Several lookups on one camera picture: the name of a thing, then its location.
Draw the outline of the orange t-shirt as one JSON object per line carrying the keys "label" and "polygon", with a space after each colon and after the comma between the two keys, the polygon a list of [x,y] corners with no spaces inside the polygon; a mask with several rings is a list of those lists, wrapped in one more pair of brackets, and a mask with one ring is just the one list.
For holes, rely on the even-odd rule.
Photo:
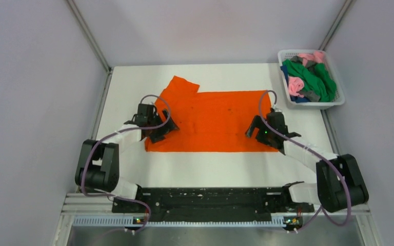
{"label": "orange t-shirt", "polygon": [[155,106],[171,108],[178,126],[164,140],[145,141],[147,152],[274,152],[246,131],[254,117],[269,113],[271,101],[261,91],[199,92],[200,86],[174,76]]}

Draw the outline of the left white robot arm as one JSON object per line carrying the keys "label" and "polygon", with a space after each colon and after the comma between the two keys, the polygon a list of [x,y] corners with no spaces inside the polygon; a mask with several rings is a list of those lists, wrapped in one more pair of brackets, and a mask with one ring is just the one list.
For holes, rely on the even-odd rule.
{"label": "left white robot arm", "polygon": [[141,210],[144,198],[140,195],[140,185],[127,181],[121,191],[115,191],[120,180],[120,155],[144,140],[152,144],[161,142],[167,134],[178,129],[171,117],[170,106],[159,111],[153,104],[139,103],[137,112],[118,130],[101,139],[83,142],[75,183],[88,197],[114,197],[124,201],[132,212]]}

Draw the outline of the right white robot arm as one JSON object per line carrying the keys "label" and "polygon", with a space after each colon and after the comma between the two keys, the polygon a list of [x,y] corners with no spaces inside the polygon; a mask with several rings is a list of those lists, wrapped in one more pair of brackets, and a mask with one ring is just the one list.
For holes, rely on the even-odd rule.
{"label": "right white robot arm", "polygon": [[265,117],[256,115],[245,135],[257,131],[257,142],[272,147],[313,171],[314,183],[296,181],[284,185],[280,204],[294,211],[301,203],[320,205],[327,212],[366,204],[369,192],[356,158],[351,154],[327,152],[307,142],[299,133],[289,132],[282,112],[271,110]]}

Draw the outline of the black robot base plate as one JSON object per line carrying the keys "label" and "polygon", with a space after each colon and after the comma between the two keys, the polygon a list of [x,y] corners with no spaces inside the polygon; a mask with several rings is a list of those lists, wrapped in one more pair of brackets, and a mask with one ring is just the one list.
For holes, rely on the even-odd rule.
{"label": "black robot base plate", "polygon": [[113,200],[113,213],[150,213],[150,222],[269,222],[274,213],[314,212],[288,187],[140,188],[136,202]]}

